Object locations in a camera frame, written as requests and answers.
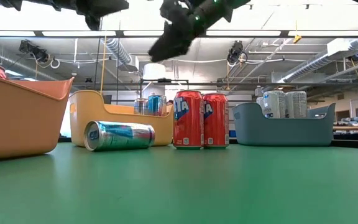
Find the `orange bin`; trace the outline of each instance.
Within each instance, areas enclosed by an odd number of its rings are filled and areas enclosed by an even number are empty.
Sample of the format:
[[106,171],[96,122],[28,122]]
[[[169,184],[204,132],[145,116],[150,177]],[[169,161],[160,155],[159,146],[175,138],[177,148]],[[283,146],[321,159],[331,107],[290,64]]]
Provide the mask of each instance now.
[[115,121],[149,124],[155,131],[154,146],[171,144],[173,134],[173,106],[167,106],[168,115],[148,116],[134,114],[133,106],[106,105],[103,97],[92,90],[76,91],[70,98],[71,141],[84,147],[85,126],[90,121]]
[[0,78],[0,158],[55,148],[72,83],[73,78],[41,82]]

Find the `fluorescent light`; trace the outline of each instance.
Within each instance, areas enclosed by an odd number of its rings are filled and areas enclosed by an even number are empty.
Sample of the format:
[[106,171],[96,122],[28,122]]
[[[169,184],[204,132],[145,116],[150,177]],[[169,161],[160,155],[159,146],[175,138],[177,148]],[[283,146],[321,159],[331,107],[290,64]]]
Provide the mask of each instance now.
[[162,30],[133,30],[133,31],[124,31],[124,35],[144,35],[144,36],[157,36],[162,35],[164,31]]
[[33,79],[33,78],[23,78],[23,80],[32,81],[32,82],[35,82],[35,81],[36,81],[36,80]]
[[116,31],[43,31],[42,34],[47,37],[103,37],[115,36]]
[[220,36],[279,36],[281,31],[277,30],[207,30],[206,35]]
[[0,37],[33,37],[35,33],[32,31],[9,31],[0,30]]
[[342,37],[342,36],[358,36],[358,30],[334,30],[334,31],[330,31],[330,30],[311,30],[311,31],[290,31],[288,33],[289,36],[296,36],[296,35],[301,35],[301,36],[335,36],[335,37]]
[[6,70],[5,73],[8,73],[8,74],[13,75],[13,76],[23,76],[22,74],[19,74],[17,72],[13,72],[13,71],[10,71],[10,70]]

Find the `white can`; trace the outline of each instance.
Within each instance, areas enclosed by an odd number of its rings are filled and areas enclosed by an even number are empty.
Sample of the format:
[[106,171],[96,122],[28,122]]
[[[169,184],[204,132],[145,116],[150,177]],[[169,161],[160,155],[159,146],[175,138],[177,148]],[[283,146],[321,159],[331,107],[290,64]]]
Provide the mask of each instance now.
[[280,90],[264,93],[264,116],[266,118],[285,118],[285,94]]
[[291,91],[285,94],[285,117],[306,118],[307,96],[305,91]]
[[264,98],[263,96],[256,98],[256,103],[262,108],[262,111],[265,109]]

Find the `silver can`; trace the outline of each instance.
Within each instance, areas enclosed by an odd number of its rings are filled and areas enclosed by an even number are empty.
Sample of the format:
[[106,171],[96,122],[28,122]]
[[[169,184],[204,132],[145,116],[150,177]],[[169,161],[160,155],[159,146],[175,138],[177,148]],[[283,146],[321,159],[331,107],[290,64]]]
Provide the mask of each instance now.
[[167,115],[167,97],[160,95],[149,96],[148,101],[149,115],[166,116]]
[[147,149],[154,144],[151,125],[91,121],[85,127],[85,147],[89,151]]
[[141,115],[147,115],[147,102],[149,100],[145,98],[138,98],[135,100],[134,105],[134,113],[135,114],[141,114]]

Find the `yellow bin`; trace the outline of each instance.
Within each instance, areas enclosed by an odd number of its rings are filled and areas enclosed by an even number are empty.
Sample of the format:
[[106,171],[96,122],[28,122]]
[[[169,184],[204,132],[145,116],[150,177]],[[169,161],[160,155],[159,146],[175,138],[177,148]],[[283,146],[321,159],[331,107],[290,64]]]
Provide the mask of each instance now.
[[93,90],[76,91],[69,99],[71,141],[85,147],[85,126],[90,121],[115,121],[149,124],[155,131],[154,146],[171,144],[173,134],[173,106],[167,106],[166,116],[134,114],[133,106],[107,105],[103,97]]

